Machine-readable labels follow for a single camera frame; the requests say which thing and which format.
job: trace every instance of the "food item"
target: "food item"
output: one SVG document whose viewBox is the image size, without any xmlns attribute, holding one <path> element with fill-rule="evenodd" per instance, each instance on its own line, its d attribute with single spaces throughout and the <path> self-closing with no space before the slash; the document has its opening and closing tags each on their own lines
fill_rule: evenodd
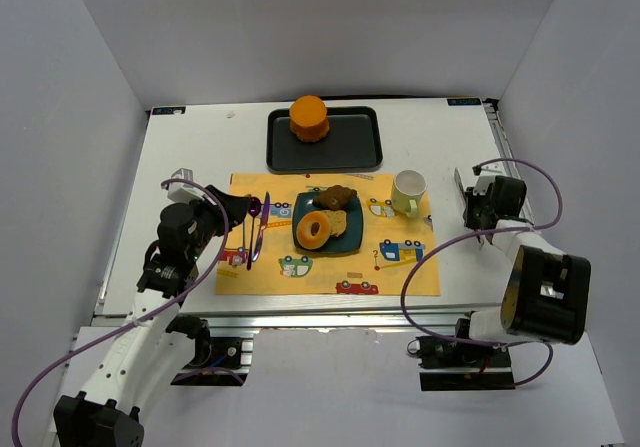
<svg viewBox="0 0 640 447">
<path fill-rule="evenodd" d="M 317 142 L 329 133 L 327 106 L 319 97 L 305 95 L 289 109 L 291 131 L 303 142 Z"/>
<path fill-rule="evenodd" d="M 356 195 L 358 192 L 353 189 L 334 185 L 314 197 L 313 204 L 325 209 L 340 210 Z"/>
<path fill-rule="evenodd" d="M 305 215 L 296 228 L 296 238 L 303 249 L 315 250 L 326 244 L 331 236 L 331 222 L 316 210 Z"/>
<path fill-rule="evenodd" d="M 331 237 L 340 237 L 347 230 L 347 213 L 344 210 L 323 210 L 331 223 Z"/>
</svg>

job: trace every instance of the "cookie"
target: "cookie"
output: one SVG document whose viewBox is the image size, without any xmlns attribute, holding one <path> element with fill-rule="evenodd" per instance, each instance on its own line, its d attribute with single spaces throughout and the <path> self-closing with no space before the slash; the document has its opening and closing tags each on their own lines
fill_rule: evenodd
<svg viewBox="0 0 640 447">
<path fill-rule="evenodd" d="M 331 223 L 331 237 L 340 237 L 347 230 L 347 213 L 344 210 L 322 210 Z"/>
<path fill-rule="evenodd" d="M 342 210 L 358 193 L 348 187 L 334 185 L 314 197 L 313 204 L 331 210 Z"/>
</svg>

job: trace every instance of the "white mug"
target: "white mug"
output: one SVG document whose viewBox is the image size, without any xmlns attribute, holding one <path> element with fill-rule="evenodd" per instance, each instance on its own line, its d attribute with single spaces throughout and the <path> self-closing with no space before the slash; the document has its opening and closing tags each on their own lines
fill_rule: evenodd
<svg viewBox="0 0 640 447">
<path fill-rule="evenodd" d="M 426 180 L 415 170 L 403 170 L 396 174 L 391 190 L 393 210 L 410 218 L 417 217 L 418 205 L 426 190 Z"/>
</svg>

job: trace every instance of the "orange object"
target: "orange object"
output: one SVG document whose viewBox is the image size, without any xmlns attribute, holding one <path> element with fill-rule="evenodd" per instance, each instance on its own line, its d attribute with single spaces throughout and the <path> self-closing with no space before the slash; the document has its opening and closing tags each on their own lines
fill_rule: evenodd
<svg viewBox="0 0 640 447">
<path fill-rule="evenodd" d="M 303 142 L 317 142 L 329 133 L 327 106 L 315 95 L 296 100 L 291 109 L 291 131 Z"/>
<path fill-rule="evenodd" d="M 309 212 L 298 222 L 296 238 L 303 249 L 319 249 L 330 236 L 331 222 L 329 217 L 320 211 Z"/>
</svg>

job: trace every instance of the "yellow placemat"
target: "yellow placemat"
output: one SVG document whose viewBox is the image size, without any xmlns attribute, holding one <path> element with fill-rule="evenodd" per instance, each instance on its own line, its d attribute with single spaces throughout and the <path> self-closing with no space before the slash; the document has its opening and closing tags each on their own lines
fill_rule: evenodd
<svg viewBox="0 0 640 447">
<path fill-rule="evenodd" d="M 237 250 L 242 246 L 242 228 L 236 227 L 229 235 L 218 266 L 216 294 L 335 294 L 341 291 L 339 285 L 364 283 L 376 286 L 373 290 L 378 295 L 398 295 L 411 268 L 436 246 L 436 241 L 427 195 L 420 202 L 419 217 L 408 219 L 386 203 L 392 181 L 391 174 L 233 174 L 231 194 L 263 199 L 269 191 L 271 209 L 262 253 L 250 271 L 242 264 L 246 257 L 242 249 Z M 298 193 L 336 184 L 358 191 L 364 215 L 360 250 L 343 256 L 297 251 L 291 223 Z M 259 221 L 255 220 L 255 235 Z M 247 216 L 247 248 L 250 233 L 251 217 Z M 440 295 L 437 259 L 418 271 L 411 282 L 411 295 Z"/>
</svg>

